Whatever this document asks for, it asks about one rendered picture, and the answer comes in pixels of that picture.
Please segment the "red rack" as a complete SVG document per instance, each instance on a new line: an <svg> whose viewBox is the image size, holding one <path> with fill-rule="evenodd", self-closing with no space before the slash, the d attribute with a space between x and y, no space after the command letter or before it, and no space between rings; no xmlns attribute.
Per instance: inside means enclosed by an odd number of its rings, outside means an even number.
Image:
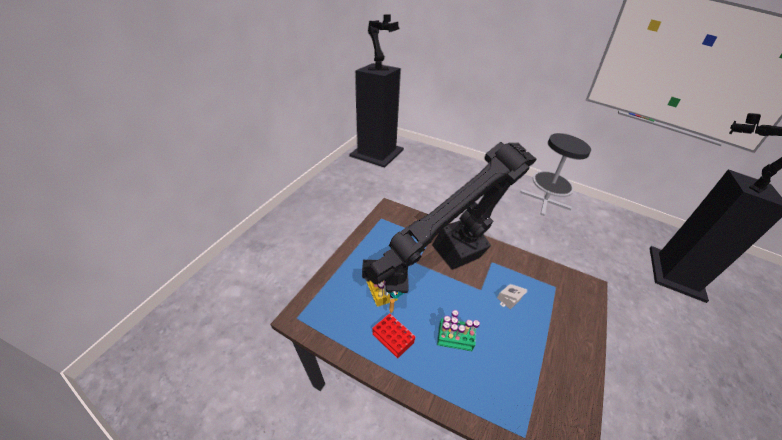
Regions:
<svg viewBox="0 0 782 440"><path fill-rule="evenodd" d="M390 320L391 319L391 320ZM385 323L384 323L385 322ZM395 324L396 323L396 324ZM400 329L400 328L401 329ZM378 330L380 329L380 330ZM387 330L388 329L388 330ZM397 330L398 329L398 330ZM375 332L383 339L381 339ZM405 333L406 332L406 333ZM372 334L398 359L415 342L415 337L391 314L372 328ZM398 336L398 337L397 337ZM410 336L410 337L408 337ZM410 340L409 340L410 339ZM403 344L402 344L403 343Z"/></svg>

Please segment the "green tube rack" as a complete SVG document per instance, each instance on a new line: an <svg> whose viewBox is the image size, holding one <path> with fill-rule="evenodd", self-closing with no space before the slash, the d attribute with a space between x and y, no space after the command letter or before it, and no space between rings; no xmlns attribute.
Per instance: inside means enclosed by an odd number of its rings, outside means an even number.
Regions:
<svg viewBox="0 0 782 440"><path fill-rule="evenodd" d="M456 333L457 333L458 329L457 329L457 331L455 331L455 334L454 334L452 339L450 339L448 337L449 333L450 333L449 329L448 329L446 337L443 338L441 336L441 333L442 333L442 329L441 328L442 328L442 325L443 325L443 320L444 320L444 318L441 318L441 321L440 321L440 324L439 324L439 332L438 332L439 340L438 340L437 345L438 346L443 346L443 347L449 347L449 348L473 351L473 349L474 349L474 347L476 345L476 332L474 333L474 336L471 336L470 335L471 328L470 328L468 333L467 333L467 335L464 335L462 333L462 335L460 337L460 340L456 340L455 336L456 336ZM458 321L457 324L458 325L466 325L466 322ZM470 341L469 341L469 339L470 339ZM445 342L443 342L443 341L445 341ZM468 346L466 346L466 345L468 345Z"/></svg>

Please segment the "blue bench mat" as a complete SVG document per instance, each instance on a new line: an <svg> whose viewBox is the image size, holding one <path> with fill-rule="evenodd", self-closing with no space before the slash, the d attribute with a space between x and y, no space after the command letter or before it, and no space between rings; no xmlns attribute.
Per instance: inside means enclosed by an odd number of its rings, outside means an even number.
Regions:
<svg viewBox="0 0 782 440"><path fill-rule="evenodd" d="M408 267L408 293L390 313L362 278L363 259L378 260L404 227L380 219L298 320L418 387L526 437L540 376L556 287L491 263L481 290L422 265ZM511 309L498 294L527 289ZM473 351L437 345L441 318L478 320ZM398 359L372 334L388 314L415 337Z"/></svg>

